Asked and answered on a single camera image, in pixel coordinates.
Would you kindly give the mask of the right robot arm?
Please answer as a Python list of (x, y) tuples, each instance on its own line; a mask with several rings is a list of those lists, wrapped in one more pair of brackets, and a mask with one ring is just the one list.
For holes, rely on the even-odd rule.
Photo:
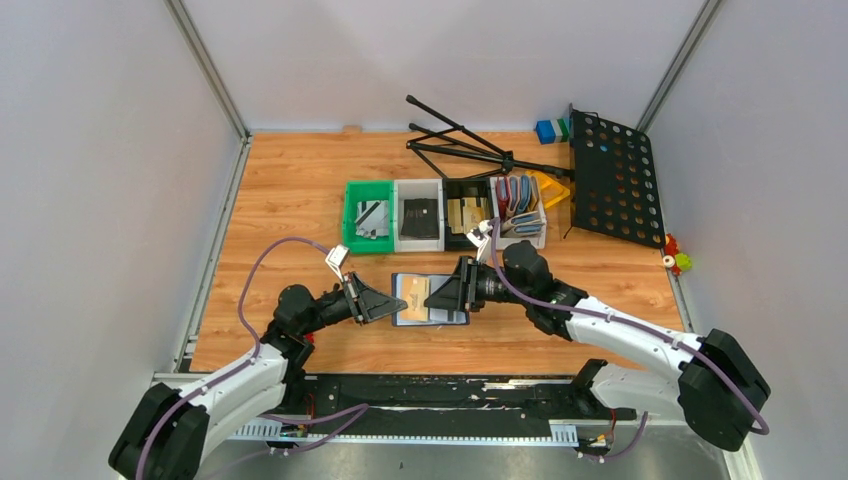
[(739, 341), (713, 329), (698, 335), (661, 327), (601, 302), (554, 277), (527, 241), (492, 262), (459, 258), (424, 300), (430, 309), (476, 312), (489, 303), (521, 306), (541, 332), (594, 345), (635, 364), (590, 360), (579, 373), (590, 396), (610, 409), (631, 408), (682, 420), (710, 444), (737, 451), (770, 427), (762, 408), (771, 388)]

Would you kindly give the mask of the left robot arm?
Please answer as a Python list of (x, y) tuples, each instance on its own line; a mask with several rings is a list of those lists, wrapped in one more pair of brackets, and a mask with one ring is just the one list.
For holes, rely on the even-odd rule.
[(205, 458), (253, 418), (304, 395), (309, 335), (352, 319), (360, 325), (407, 308), (350, 272), (314, 297), (295, 284), (278, 297), (258, 344), (229, 365), (181, 388), (151, 386), (108, 457), (126, 479), (191, 479)]

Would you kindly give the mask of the blue card holder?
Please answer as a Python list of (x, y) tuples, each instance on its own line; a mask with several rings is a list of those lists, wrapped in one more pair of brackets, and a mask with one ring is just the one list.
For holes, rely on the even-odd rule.
[[(392, 295), (401, 298), (401, 294), (399, 293), (400, 287), (400, 278), (405, 275), (417, 275), (417, 276), (426, 276), (430, 277), (431, 275), (439, 275), (439, 274), (419, 274), (419, 273), (394, 273), (392, 275)], [(438, 309), (429, 309), (429, 321), (423, 324), (399, 324), (398, 323), (398, 314), (396, 313), (392, 316), (392, 325), (395, 327), (442, 327), (442, 326), (464, 326), (470, 323), (470, 316), (468, 313), (464, 312), (456, 312), (456, 311), (447, 311), (447, 310), (438, 310)]]

